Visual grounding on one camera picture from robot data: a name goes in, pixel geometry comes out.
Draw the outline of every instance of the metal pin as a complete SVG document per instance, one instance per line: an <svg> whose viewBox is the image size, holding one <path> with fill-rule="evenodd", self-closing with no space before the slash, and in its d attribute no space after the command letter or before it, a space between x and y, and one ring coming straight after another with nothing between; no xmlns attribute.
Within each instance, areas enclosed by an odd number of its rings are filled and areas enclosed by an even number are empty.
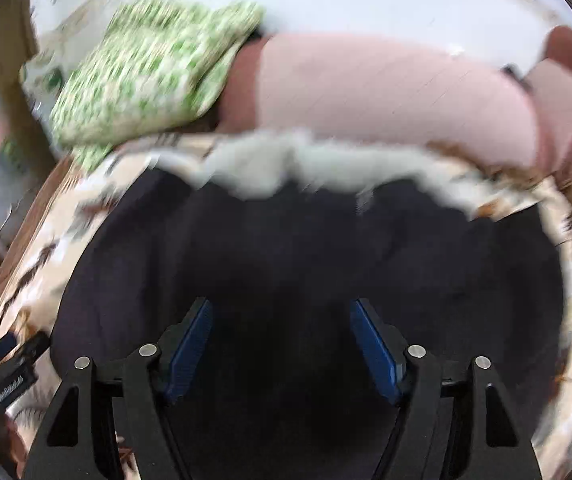
<svg viewBox="0 0 572 480"><path fill-rule="evenodd" d="M483 355L475 357L475 364L482 368L482 370L488 370L490 368L490 359Z"/></svg>
<svg viewBox="0 0 572 480"><path fill-rule="evenodd" d="M77 361L74 362L74 367L77 370L83 370L90 364L90 360L86 356L77 357Z"/></svg>
<svg viewBox="0 0 572 480"><path fill-rule="evenodd" d="M153 345L152 343L148 343L147 345L143 345L139 349L139 355L141 355L143 357L150 357L151 355L155 355L155 352L157 352L157 347L155 345Z"/></svg>
<svg viewBox="0 0 572 480"><path fill-rule="evenodd" d="M426 355L426 348L424 348L421 345L410 345L408 347L408 353L410 355L412 355L413 357L417 357L418 359L421 359L422 357L424 357Z"/></svg>

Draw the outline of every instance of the pink fabric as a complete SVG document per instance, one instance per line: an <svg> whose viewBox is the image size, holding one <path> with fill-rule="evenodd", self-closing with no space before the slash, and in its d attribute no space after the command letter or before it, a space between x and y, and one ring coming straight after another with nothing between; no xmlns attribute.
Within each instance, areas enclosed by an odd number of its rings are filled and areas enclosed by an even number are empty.
<svg viewBox="0 0 572 480"><path fill-rule="evenodd" d="M528 73L526 81L555 146L553 169L566 173L572 160L572 72L544 59Z"/></svg>
<svg viewBox="0 0 572 480"><path fill-rule="evenodd" d="M446 140L487 163L519 166L545 152L537 113L514 80L421 46L279 34L263 49L257 83L258 126L367 142Z"/></svg>

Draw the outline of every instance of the black fabric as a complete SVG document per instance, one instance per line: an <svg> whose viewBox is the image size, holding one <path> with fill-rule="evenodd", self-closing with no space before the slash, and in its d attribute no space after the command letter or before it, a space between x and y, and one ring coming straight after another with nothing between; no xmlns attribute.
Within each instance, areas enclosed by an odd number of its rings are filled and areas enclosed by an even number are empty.
<svg viewBox="0 0 572 480"><path fill-rule="evenodd" d="M370 478L395 410L374 390L344 305L368 298L411 344L487 355L531 434L563 311L556 248L536 206L467 221L410 180L355 197L289 185L242 201L147 170L82 254L52 333L79 355L125 357L196 296L215 322L189 394L167 415L195 479Z"/></svg>

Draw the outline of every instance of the green patterned cloth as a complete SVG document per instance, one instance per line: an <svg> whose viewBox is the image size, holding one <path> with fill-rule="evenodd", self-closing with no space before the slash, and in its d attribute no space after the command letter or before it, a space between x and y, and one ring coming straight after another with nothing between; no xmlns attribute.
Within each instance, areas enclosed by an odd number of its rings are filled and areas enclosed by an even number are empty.
<svg viewBox="0 0 572 480"><path fill-rule="evenodd" d="M100 155L109 144L201 117L262 17L252 2L217 10L171 0L122 6L52 110L56 140L99 144L94 152Z"/></svg>

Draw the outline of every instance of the pink pillow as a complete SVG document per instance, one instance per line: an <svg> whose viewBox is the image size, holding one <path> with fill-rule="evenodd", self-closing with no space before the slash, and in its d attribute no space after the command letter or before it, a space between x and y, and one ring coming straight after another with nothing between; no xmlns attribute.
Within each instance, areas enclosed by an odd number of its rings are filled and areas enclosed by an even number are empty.
<svg viewBox="0 0 572 480"><path fill-rule="evenodd" d="M525 79L554 144L553 169L563 179L572 160L572 72L551 59L544 59Z"/></svg>
<svg viewBox="0 0 572 480"><path fill-rule="evenodd" d="M278 34L263 47L256 84L259 127L306 126L365 142L442 140L485 163L548 169L528 94L464 57L385 38Z"/></svg>

